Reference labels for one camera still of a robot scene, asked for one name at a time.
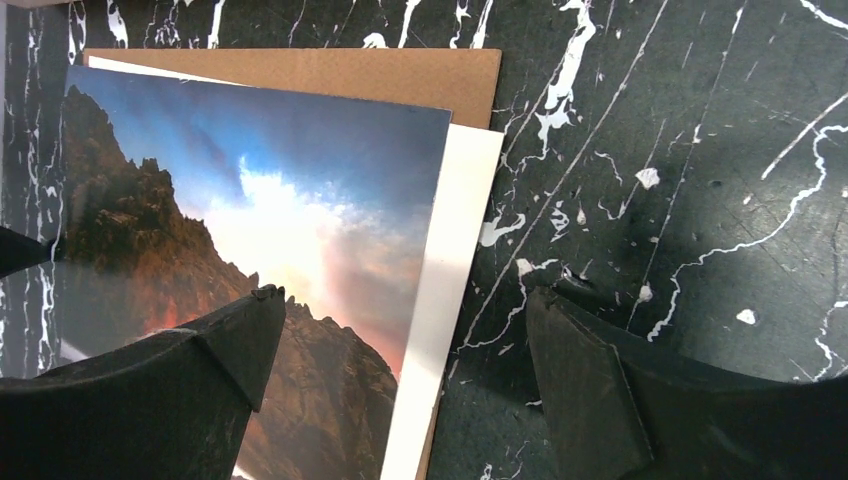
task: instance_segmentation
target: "landscape photo print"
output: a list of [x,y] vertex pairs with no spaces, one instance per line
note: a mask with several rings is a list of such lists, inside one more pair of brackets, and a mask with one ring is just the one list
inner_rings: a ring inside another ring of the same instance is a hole
[[234,478],[377,480],[450,117],[70,67],[45,368],[283,286]]

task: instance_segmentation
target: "black marble surface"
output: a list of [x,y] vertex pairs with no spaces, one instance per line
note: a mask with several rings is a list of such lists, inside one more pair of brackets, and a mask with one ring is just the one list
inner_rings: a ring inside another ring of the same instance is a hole
[[[384,45],[504,51],[492,123],[506,132],[503,164],[448,360],[430,479],[555,478],[523,311],[530,289],[563,276],[621,303],[602,318],[713,365],[801,382],[848,369],[840,0],[10,7],[4,174],[30,187],[4,192],[2,220],[33,236],[57,228],[35,212],[59,208],[59,100],[85,47]],[[29,374],[55,347],[42,308],[55,279],[31,280],[7,286],[28,288],[32,302],[29,325],[3,323],[4,341],[27,338],[39,354],[2,363]]]

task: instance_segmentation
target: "black pointed object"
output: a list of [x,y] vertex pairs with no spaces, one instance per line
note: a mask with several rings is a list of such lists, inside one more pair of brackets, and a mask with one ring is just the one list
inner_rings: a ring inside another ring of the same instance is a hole
[[0,278],[64,257],[65,238],[59,237],[44,244],[14,230],[0,226]]
[[273,290],[31,380],[0,379],[0,479],[229,480],[285,321]]
[[562,479],[848,478],[846,377],[716,368],[547,288],[530,295],[527,332]]

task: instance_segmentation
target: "rocky mountain slope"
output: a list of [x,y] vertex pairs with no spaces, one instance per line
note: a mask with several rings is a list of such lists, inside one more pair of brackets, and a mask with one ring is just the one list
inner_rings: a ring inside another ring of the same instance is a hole
[[[202,221],[180,213],[170,174],[155,159],[127,161],[91,97],[71,87],[63,118],[63,338],[97,355],[257,286],[258,275],[221,260]],[[291,297],[238,464],[257,480],[376,480],[396,390],[378,352]]]

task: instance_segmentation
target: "blue sky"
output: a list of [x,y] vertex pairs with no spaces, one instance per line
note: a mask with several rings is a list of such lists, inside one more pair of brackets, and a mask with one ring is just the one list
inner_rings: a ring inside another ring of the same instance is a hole
[[80,66],[67,85],[106,111],[127,159],[171,173],[225,261],[398,367],[450,112]]

